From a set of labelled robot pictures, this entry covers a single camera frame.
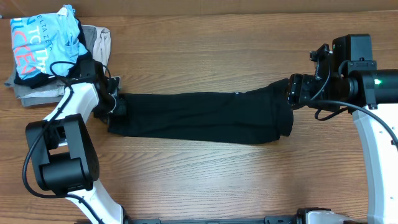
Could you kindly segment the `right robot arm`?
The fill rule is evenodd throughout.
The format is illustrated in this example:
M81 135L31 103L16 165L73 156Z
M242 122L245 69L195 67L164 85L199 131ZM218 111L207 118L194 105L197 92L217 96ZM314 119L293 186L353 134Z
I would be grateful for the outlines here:
M309 53L314 75L293 74L287 99L331 119L353 117L364 154L368 183L365 223L397 223L397 70L377 67L371 36L349 34Z

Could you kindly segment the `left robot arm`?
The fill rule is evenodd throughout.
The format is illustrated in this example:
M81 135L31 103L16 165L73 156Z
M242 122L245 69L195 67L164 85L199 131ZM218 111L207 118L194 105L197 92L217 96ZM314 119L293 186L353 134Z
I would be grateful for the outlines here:
M26 190L39 198L65 198L90 223L130 223L100 181L100 165L86 128L90 116L108 123L119 109L119 77L93 59L80 62L80 76L64 82L65 94L42 121L29 123L29 150L22 166Z

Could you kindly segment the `black shirt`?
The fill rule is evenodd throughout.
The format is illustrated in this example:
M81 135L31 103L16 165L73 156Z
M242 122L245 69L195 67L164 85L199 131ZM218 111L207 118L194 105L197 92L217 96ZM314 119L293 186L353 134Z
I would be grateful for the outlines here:
M122 94L123 113L108 131L129 137L265 144L289 136L293 111L288 79L247 92Z

